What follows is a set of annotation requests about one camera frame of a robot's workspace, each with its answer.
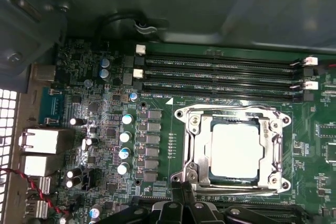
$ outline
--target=screw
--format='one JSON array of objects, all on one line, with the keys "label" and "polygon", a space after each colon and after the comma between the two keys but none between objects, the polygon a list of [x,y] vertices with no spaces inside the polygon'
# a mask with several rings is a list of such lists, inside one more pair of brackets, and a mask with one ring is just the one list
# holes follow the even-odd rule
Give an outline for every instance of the screw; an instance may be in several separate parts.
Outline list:
[{"label": "screw", "polygon": [[143,210],[142,209],[139,209],[137,211],[134,212],[135,215],[140,215],[143,213]]},{"label": "screw", "polygon": [[195,204],[195,207],[196,207],[196,208],[203,208],[204,206],[203,206],[202,203],[196,203],[196,204]]},{"label": "screw", "polygon": [[8,57],[8,61],[13,64],[18,63],[21,60],[22,60],[22,55],[19,52],[15,52],[11,56]]},{"label": "screw", "polygon": [[288,189],[289,185],[288,185],[287,182],[284,182],[284,183],[282,184],[282,187],[283,187],[283,189]]},{"label": "screw", "polygon": [[230,210],[231,214],[233,215],[240,215],[240,210],[239,209],[236,209],[236,208],[233,208]]},{"label": "screw", "polygon": [[175,204],[175,203],[171,203],[170,205],[169,205],[169,208],[176,208],[177,207],[177,204]]}]

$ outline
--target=cable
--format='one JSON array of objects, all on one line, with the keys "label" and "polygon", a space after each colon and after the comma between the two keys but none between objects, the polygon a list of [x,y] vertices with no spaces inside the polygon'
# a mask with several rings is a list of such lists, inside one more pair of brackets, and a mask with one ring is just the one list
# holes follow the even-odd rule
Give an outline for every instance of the cable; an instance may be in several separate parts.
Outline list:
[{"label": "cable", "polygon": [[28,175],[24,174],[23,172],[21,172],[20,170],[14,170],[14,169],[10,169],[10,168],[0,168],[0,171],[5,171],[7,173],[15,173],[17,175],[20,175],[21,178],[27,180],[27,182],[30,184],[30,187],[34,190],[36,190],[40,196],[41,200],[44,200],[46,203],[48,203],[48,207],[49,208],[53,208],[58,214],[65,214],[68,215],[70,214],[69,211],[67,210],[62,210],[59,207],[54,206],[54,204],[51,202],[51,199],[47,198],[45,196],[45,194],[42,192],[41,189],[39,189],[35,182],[33,180],[31,180]]},{"label": "cable", "polygon": [[134,11],[128,11],[128,12],[119,12],[114,13],[111,15],[108,15],[102,19],[102,21],[99,23],[97,29],[94,31],[93,41],[96,45],[99,45],[101,33],[108,24],[122,20],[122,19],[133,19],[137,24],[140,24],[141,26],[147,24],[147,18],[146,16],[141,12],[134,12]]}]

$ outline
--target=black ram slot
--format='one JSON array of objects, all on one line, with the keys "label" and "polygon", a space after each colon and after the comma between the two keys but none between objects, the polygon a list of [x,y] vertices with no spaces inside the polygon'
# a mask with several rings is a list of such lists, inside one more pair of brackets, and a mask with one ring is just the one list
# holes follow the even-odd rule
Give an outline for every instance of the black ram slot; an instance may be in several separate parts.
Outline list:
[{"label": "black ram slot", "polygon": [[293,80],[284,80],[281,78],[258,78],[258,77],[245,77],[237,74],[209,74],[209,73],[195,73],[194,71],[178,71],[178,72],[166,72],[166,71],[145,71],[145,76],[162,77],[162,78],[202,78],[202,79],[219,79],[219,80],[234,80],[234,81],[247,81],[247,82],[259,82],[259,83],[280,83],[292,85]]},{"label": "black ram slot", "polygon": [[186,65],[157,65],[153,63],[148,63],[146,65],[145,70],[151,71],[166,71],[166,72],[178,72],[185,70],[193,70],[197,73],[205,73],[205,74],[235,74],[249,77],[278,77],[286,80],[292,80],[293,74],[286,72],[264,72],[264,71],[254,71],[254,70],[241,70],[236,68],[219,68],[219,67],[201,67],[201,66],[186,66]]},{"label": "black ram slot", "polygon": [[[265,90],[279,90],[290,91],[290,84],[285,83],[265,83],[242,80],[223,80],[223,79],[205,79],[205,78],[191,78],[191,77],[174,77],[174,83],[178,84],[195,84],[195,85],[209,85],[209,86],[226,86],[226,87],[240,87],[248,89],[265,89]],[[169,78],[157,77],[155,75],[147,74],[145,82],[169,82]]]},{"label": "black ram slot", "polygon": [[243,99],[254,101],[277,101],[277,102],[300,102],[302,101],[302,95],[269,95],[269,94],[251,94],[246,92],[230,92],[230,91],[216,91],[211,92],[207,90],[198,89],[176,89],[167,87],[152,87],[144,85],[143,93],[157,93],[157,94],[169,94],[169,95],[185,95],[189,97],[212,97],[222,99]]},{"label": "black ram slot", "polygon": [[304,224],[307,220],[313,220],[313,216],[303,208],[296,205],[267,204],[260,202],[238,202],[238,201],[210,201],[218,211],[224,212],[226,208],[232,205],[241,206],[255,211],[258,214],[270,217],[280,223]]},{"label": "black ram slot", "polygon": [[218,64],[239,64],[239,65],[250,65],[257,67],[271,67],[271,68],[285,68],[294,69],[289,61],[277,61],[277,60],[260,60],[260,59],[249,59],[249,58],[232,58],[225,57],[221,55],[187,55],[187,54],[167,54],[163,52],[159,53],[147,53],[146,59],[151,60],[175,60],[184,61],[192,60],[201,63],[218,63]]}]

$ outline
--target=white connector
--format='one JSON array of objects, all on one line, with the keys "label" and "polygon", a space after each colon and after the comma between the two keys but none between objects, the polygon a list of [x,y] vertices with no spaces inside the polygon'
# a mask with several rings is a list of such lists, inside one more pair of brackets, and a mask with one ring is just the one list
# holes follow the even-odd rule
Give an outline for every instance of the white connector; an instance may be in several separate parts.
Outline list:
[{"label": "white connector", "polygon": [[136,79],[142,79],[143,78],[143,70],[142,69],[133,69],[133,77]]},{"label": "white connector", "polygon": [[304,66],[317,66],[319,64],[319,59],[317,57],[309,56],[303,60]]},{"label": "white connector", "polygon": [[138,55],[145,55],[146,54],[146,46],[145,45],[137,45],[135,47],[135,52]]},{"label": "white connector", "polygon": [[305,90],[318,90],[319,83],[317,81],[306,81],[303,83],[302,88]]}]

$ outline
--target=black capacitor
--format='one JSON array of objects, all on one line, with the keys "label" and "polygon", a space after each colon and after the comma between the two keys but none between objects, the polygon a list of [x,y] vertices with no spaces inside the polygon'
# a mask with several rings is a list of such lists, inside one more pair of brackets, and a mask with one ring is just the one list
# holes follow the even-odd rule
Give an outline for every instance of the black capacitor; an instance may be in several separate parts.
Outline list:
[{"label": "black capacitor", "polygon": [[97,145],[98,142],[99,142],[98,138],[95,138],[95,137],[87,138],[85,141],[87,146]]},{"label": "black capacitor", "polygon": [[88,121],[86,119],[82,119],[82,118],[71,118],[70,119],[70,124],[74,125],[74,126],[82,126],[87,124]]},{"label": "black capacitor", "polygon": [[74,177],[77,177],[77,176],[80,176],[82,175],[82,169],[77,167],[77,168],[74,168],[70,171],[67,172],[67,177],[68,178],[74,178]]},{"label": "black capacitor", "polygon": [[80,177],[74,177],[72,179],[69,179],[66,183],[66,186],[68,188],[71,188],[71,187],[74,187],[74,186],[77,186],[79,185],[80,183],[82,182],[81,178]]}]

